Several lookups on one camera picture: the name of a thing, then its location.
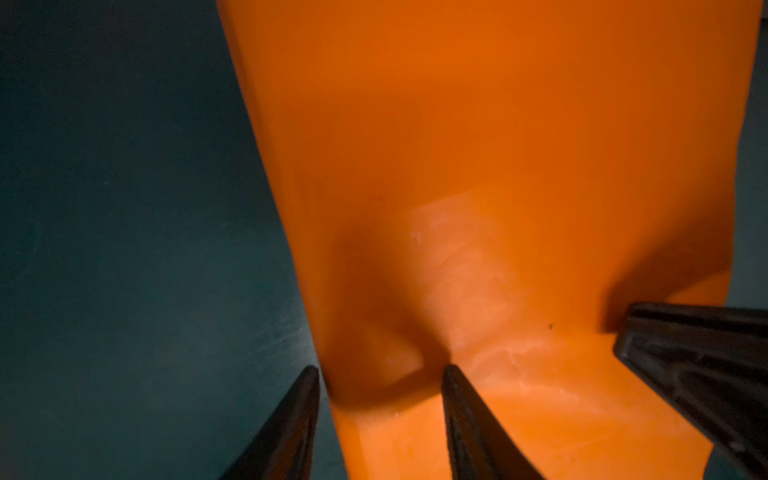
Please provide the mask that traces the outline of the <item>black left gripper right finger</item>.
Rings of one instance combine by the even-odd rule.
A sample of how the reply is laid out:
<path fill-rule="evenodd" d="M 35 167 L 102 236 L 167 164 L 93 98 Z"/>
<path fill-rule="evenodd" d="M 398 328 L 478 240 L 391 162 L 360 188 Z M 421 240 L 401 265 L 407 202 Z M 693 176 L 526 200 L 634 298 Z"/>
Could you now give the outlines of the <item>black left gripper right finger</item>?
<path fill-rule="evenodd" d="M 454 479 L 542 480 L 458 366 L 444 368 L 441 394 Z"/>

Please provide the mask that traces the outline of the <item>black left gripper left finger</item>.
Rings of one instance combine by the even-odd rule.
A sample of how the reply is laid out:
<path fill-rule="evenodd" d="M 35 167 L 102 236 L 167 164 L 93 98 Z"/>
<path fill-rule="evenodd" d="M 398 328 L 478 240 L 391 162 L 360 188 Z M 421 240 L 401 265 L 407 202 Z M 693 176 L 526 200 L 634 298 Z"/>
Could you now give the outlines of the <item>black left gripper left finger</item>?
<path fill-rule="evenodd" d="M 223 479 L 311 477 L 320 401 L 319 370 L 305 367 Z"/>

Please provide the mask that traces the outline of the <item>orange wrapping paper sheet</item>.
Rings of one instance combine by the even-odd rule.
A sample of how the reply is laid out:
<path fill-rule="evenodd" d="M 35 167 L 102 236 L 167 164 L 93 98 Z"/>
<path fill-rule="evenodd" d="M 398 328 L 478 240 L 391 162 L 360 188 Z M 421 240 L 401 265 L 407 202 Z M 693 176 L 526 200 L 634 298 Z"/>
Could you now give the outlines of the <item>orange wrapping paper sheet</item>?
<path fill-rule="evenodd" d="M 613 354 L 721 304 L 758 1 L 222 1 L 345 467 L 450 475 L 458 365 L 550 479 L 698 479 Z"/>

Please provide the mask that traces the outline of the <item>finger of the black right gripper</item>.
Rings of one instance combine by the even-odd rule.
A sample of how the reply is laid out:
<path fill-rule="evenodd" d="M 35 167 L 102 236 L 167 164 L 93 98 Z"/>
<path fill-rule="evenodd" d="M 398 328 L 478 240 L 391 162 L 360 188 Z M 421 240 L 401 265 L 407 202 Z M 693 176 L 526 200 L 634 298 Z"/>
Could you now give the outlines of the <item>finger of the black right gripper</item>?
<path fill-rule="evenodd" d="M 613 352 L 748 478 L 766 478 L 766 311 L 636 302 Z"/>

